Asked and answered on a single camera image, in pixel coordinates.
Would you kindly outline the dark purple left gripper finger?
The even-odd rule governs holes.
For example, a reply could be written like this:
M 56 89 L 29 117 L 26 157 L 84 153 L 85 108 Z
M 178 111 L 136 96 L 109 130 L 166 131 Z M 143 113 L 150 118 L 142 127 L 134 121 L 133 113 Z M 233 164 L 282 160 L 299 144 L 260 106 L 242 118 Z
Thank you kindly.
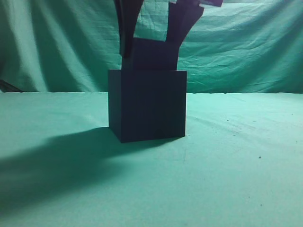
M 166 60 L 165 68 L 176 69 L 181 44 L 193 25 L 200 19 L 204 8 L 198 0 L 178 0 L 169 2 L 168 29 L 164 42 Z

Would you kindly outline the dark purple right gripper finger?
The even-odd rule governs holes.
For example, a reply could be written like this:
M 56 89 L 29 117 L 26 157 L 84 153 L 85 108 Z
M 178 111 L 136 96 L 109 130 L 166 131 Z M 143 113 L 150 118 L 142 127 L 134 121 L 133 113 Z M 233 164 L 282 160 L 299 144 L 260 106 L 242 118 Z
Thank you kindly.
M 143 0 L 114 0 L 118 20 L 120 55 L 128 58 L 132 51 L 136 22 Z

